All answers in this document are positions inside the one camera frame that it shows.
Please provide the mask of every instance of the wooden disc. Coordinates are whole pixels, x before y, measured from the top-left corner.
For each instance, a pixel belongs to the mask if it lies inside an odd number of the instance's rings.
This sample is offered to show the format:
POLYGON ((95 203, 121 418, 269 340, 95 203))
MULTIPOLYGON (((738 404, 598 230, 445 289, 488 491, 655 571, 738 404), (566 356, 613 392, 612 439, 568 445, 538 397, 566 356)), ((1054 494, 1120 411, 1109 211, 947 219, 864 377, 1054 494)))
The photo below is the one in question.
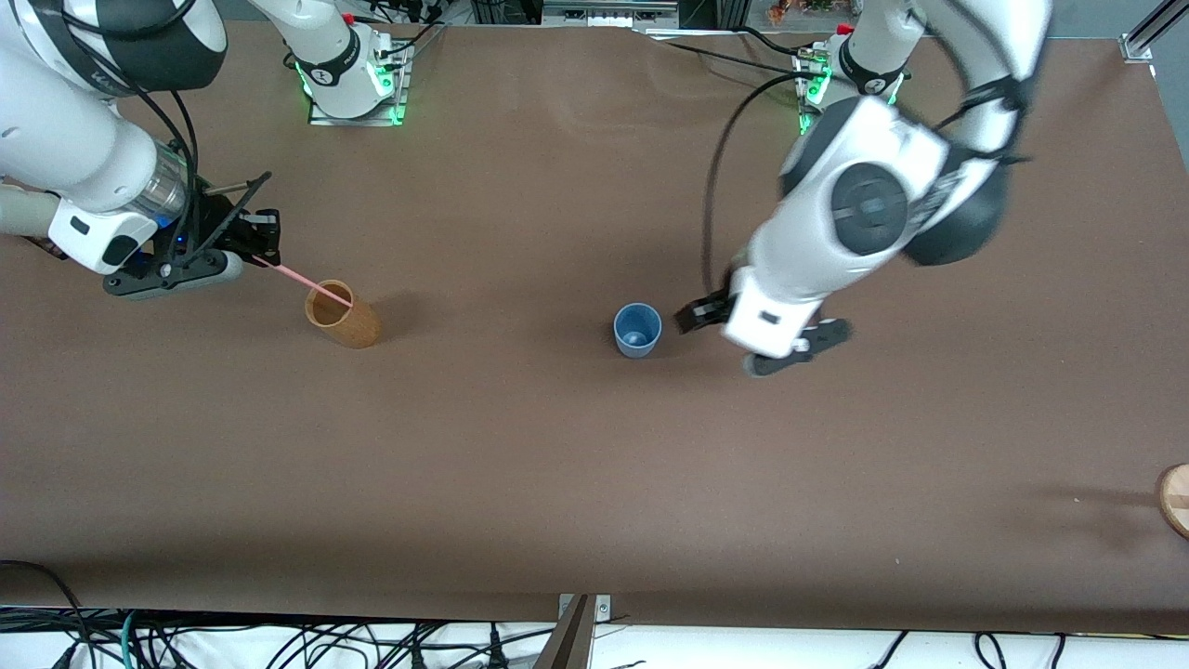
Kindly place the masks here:
POLYGON ((1164 471, 1156 485, 1160 513, 1178 535, 1189 539, 1189 465, 1164 471))

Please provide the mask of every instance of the brown table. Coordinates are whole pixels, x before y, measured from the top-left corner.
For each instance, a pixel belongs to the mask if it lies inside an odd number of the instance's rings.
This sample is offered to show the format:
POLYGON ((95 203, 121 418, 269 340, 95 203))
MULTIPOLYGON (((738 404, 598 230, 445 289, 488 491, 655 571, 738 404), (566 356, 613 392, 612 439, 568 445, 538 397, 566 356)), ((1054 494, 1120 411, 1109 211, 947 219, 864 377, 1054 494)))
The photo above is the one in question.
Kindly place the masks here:
MULTIPOLYGON (((189 95, 202 172, 271 169, 288 264, 370 298, 352 352, 275 272, 134 303, 0 240, 0 547, 90 606, 1189 631, 1187 177, 1147 68, 1055 42, 1001 233, 828 302, 855 340, 754 381, 715 332, 629 362, 628 301, 699 296, 705 169, 762 74, 622 30, 449 29, 401 128, 308 127, 266 24, 189 95)), ((704 42, 736 53, 734 37, 704 42)), ((902 99, 957 95, 925 44, 902 99)), ((794 141, 749 109, 717 258, 794 141)), ((134 103, 126 112, 157 128, 134 103)), ((6 574, 0 600, 56 602, 6 574)))

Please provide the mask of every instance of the brown cup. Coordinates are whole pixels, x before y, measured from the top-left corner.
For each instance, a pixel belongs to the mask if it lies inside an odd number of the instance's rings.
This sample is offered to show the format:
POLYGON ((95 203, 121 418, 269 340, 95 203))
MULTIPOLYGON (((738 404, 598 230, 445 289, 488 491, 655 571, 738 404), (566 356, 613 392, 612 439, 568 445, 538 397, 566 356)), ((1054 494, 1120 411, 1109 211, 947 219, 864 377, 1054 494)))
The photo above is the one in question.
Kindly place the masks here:
POLYGON ((379 341, 379 316, 341 280, 327 278, 319 285, 351 302, 345 307, 317 290, 306 295, 306 317, 350 349, 366 349, 379 341))

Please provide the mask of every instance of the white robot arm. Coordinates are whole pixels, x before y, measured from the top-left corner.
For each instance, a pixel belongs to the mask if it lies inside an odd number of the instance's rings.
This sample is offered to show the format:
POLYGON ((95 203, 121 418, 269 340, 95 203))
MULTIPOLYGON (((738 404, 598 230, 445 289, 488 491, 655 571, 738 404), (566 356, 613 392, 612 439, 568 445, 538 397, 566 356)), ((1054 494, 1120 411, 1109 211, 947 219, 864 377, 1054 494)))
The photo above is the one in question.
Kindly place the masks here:
POLYGON ((982 247, 1006 206, 1050 11, 1049 0, 867 2, 854 33, 825 45, 838 81, 781 170, 784 198, 729 285, 678 313, 681 330, 724 322, 753 352, 746 370, 766 377, 849 337, 844 321, 814 321, 830 292, 900 252, 931 265, 982 247), (967 89, 948 137, 886 101, 925 21, 967 89))
MULTIPOLYGON (((127 297, 228 280, 257 255, 279 261, 275 212, 245 214, 206 193, 188 149, 157 143, 113 102, 134 87, 214 78, 227 40, 212 0, 10 1, 0 10, 0 175, 52 194, 0 189, 0 233, 49 236, 127 297)), ((376 75, 388 36, 348 26, 328 1, 253 4, 325 113, 364 114, 390 93, 376 75)))

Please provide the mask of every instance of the white floor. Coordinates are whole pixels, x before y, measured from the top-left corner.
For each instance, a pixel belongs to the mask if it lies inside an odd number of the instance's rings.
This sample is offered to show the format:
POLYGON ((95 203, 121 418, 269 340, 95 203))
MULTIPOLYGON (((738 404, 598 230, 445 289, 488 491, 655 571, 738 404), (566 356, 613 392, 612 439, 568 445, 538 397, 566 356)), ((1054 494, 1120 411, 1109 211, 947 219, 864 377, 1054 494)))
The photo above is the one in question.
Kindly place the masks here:
MULTIPOLYGON (((547 629, 549 624, 501 625, 501 635, 547 629)), ((400 639, 410 625, 373 625, 380 639, 400 639)), ((292 638, 295 631, 264 627, 250 631, 193 632, 177 637, 176 648, 195 669, 264 669, 269 659, 292 638)), ((427 643, 470 643, 487 645, 487 624, 454 624, 434 635, 427 643)), ((375 667, 375 646, 360 630, 354 644, 375 667)), ((713 627, 656 627, 600 625, 596 630, 591 669, 624 669, 635 663, 640 669, 870 669, 883 656, 894 632, 757 630, 713 627)), ((533 656, 545 645, 546 636, 508 644, 509 659, 533 656)), ((996 635, 1009 669, 1049 669, 1057 640, 1049 636, 996 635)), ((48 669, 69 648, 64 633, 0 633, 0 669, 48 669)), ((117 654, 118 648, 111 648, 117 654)), ((989 644, 984 652, 994 669, 998 659, 989 644)), ((427 651, 427 669, 445 669, 463 659, 467 651, 427 651)), ((102 669, 122 669, 120 663, 101 656, 102 669)), ((289 665, 303 664, 298 656, 289 665)), ((364 656, 352 651, 331 651, 317 669, 360 669, 364 656)), ((87 654, 77 651, 73 669, 90 667, 87 654)), ((408 668, 405 661, 402 668, 408 668)), ((472 661, 468 669, 485 667, 472 661)), ((888 669, 980 669, 974 652, 973 635, 913 632, 900 645, 888 669)), ((1174 669, 1189 668, 1189 642, 1159 639, 1124 639, 1070 637, 1058 664, 1059 669, 1174 669)), ((279 669, 279 663, 273 665, 279 669)))

